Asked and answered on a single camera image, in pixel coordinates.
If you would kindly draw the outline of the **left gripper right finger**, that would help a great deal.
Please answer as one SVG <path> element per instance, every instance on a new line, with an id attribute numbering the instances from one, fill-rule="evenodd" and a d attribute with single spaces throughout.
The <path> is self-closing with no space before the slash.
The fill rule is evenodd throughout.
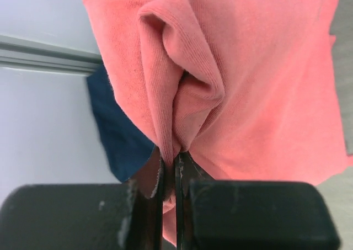
<path id="1" fill-rule="evenodd" d="M 314 186 L 215 180 L 188 153 L 174 164 L 177 249 L 339 249 Z"/>

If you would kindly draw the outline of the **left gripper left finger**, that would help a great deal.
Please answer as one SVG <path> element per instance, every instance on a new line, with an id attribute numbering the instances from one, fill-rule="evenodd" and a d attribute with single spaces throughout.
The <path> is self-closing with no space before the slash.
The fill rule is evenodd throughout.
<path id="1" fill-rule="evenodd" d="M 160 249 L 164 163 L 155 148 L 121 184 L 34 184 L 1 206 L 2 249 Z"/>

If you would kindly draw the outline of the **pink t shirt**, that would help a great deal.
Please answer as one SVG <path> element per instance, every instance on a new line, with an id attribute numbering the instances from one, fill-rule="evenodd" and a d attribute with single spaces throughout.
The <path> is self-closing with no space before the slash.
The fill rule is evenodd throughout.
<path id="1" fill-rule="evenodd" d="M 339 0 L 83 0 L 115 100 L 170 171 L 318 185 L 352 165 L 330 33 Z"/>

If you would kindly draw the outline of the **navy folded t shirt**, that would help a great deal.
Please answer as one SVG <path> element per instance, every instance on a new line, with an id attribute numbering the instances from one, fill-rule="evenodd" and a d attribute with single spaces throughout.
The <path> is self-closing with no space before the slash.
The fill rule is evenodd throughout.
<path id="1" fill-rule="evenodd" d="M 150 158 L 154 143 L 115 101 L 104 65 L 86 78 L 92 113 L 109 168 L 120 182 L 132 177 Z"/>

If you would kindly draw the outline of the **left aluminium corner post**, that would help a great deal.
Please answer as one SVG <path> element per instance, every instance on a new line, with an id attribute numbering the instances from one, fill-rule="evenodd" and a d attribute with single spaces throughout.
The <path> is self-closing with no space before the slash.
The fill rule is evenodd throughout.
<path id="1" fill-rule="evenodd" d="M 1 36 L 1 67 L 4 68 L 89 75 L 102 63 L 97 54 Z"/>

